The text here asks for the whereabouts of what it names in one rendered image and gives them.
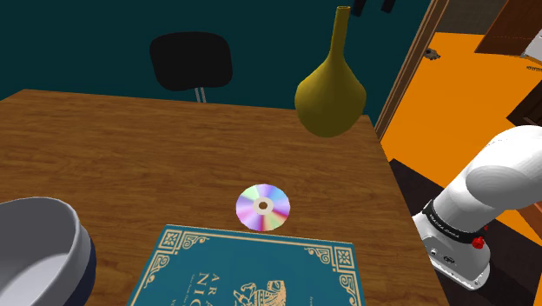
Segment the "black office chair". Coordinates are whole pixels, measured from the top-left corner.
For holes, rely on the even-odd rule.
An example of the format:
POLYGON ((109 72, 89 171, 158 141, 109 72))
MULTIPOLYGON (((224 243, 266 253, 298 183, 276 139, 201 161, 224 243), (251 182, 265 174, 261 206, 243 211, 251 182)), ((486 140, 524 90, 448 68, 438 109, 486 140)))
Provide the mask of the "black office chair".
POLYGON ((152 40, 149 55, 155 78, 166 90, 193 90, 207 101, 205 89, 227 85, 233 76, 231 51, 225 38, 210 32, 168 33, 152 40))

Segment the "yellow long-necked vase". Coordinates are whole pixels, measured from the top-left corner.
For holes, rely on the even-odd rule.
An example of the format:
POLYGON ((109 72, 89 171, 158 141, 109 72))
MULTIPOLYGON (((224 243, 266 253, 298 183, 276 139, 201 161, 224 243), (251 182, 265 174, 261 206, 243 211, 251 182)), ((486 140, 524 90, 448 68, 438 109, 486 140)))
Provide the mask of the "yellow long-necked vase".
POLYGON ((327 57, 295 92, 294 106, 300 122, 316 136, 334 137, 346 132, 366 106, 366 89, 344 57, 350 10, 349 6, 336 8, 327 57))

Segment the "iridescent compact disc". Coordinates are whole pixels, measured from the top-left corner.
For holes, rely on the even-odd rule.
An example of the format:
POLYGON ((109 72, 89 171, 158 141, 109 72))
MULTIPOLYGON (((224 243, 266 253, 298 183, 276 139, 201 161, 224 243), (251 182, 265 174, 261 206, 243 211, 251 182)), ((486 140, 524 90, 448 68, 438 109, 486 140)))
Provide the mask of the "iridescent compact disc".
POLYGON ((247 228, 271 231, 286 222, 291 206, 281 189, 270 184, 256 184, 239 195, 235 210, 238 219, 247 228))

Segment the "teal book with gold ornaments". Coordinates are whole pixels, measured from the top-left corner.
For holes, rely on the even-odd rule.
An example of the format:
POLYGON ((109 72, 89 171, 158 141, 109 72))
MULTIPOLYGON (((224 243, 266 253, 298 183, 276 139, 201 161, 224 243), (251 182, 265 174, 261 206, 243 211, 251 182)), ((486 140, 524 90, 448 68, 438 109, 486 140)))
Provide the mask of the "teal book with gold ornaments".
POLYGON ((351 243, 166 225, 127 306, 366 306, 351 243))

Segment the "brown wooden door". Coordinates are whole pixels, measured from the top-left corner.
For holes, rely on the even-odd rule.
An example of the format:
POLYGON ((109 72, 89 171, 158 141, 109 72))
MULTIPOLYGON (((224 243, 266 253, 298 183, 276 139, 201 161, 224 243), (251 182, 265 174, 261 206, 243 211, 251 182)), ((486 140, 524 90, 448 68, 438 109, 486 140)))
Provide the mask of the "brown wooden door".
POLYGON ((542 0, 507 0, 475 53, 520 56, 542 30, 542 0))

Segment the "white bowl with dark band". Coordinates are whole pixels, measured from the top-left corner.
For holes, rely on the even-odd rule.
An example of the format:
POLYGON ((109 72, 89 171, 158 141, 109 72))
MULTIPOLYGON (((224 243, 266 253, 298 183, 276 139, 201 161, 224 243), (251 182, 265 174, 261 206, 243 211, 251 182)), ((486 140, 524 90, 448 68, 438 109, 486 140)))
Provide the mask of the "white bowl with dark band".
POLYGON ((84 306, 95 280, 95 245, 69 204, 0 203, 0 306, 84 306))

